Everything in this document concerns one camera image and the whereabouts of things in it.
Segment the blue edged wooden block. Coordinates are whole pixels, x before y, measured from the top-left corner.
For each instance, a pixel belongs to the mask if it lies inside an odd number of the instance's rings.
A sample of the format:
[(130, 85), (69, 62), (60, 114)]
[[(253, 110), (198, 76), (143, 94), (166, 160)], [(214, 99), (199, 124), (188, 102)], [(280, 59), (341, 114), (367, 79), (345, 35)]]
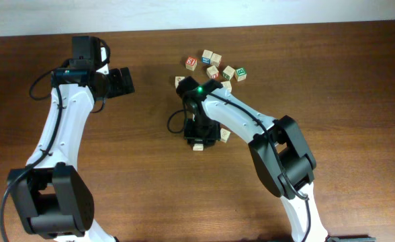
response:
[(228, 139), (230, 138), (230, 134), (231, 134), (231, 131), (221, 128), (220, 129), (220, 140), (224, 143), (227, 143)]

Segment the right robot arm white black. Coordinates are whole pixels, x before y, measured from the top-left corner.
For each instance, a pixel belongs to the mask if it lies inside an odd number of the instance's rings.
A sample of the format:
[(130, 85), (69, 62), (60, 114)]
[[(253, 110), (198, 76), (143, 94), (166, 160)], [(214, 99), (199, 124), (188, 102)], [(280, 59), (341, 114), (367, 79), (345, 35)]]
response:
[(176, 88), (186, 118), (182, 132), (190, 145), (212, 146), (221, 127), (243, 139), (263, 186), (281, 199), (294, 241), (326, 241), (314, 199), (314, 158), (297, 122), (289, 116), (266, 116), (235, 98), (214, 79), (200, 85), (192, 77)]

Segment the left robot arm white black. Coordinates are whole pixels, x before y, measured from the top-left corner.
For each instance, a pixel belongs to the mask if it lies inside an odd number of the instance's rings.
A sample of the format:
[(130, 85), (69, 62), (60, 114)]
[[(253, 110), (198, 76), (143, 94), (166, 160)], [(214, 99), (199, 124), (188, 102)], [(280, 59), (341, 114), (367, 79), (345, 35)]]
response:
[(94, 218), (94, 199), (77, 171), (77, 157), (95, 102), (134, 93), (134, 86), (128, 68), (108, 68), (106, 41), (75, 36), (72, 47), (72, 58), (47, 72), (50, 110), (34, 152), (25, 167), (8, 174), (0, 206), (4, 241), (8, 197), (29, 235), (53, 241), (117, 241)]

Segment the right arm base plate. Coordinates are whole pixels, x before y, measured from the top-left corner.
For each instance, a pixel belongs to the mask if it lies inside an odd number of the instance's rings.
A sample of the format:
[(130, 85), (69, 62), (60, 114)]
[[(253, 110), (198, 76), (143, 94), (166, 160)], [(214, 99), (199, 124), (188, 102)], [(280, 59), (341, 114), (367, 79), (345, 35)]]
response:
[(375, 237), (328, 237), (326, 242), (376, 242)]

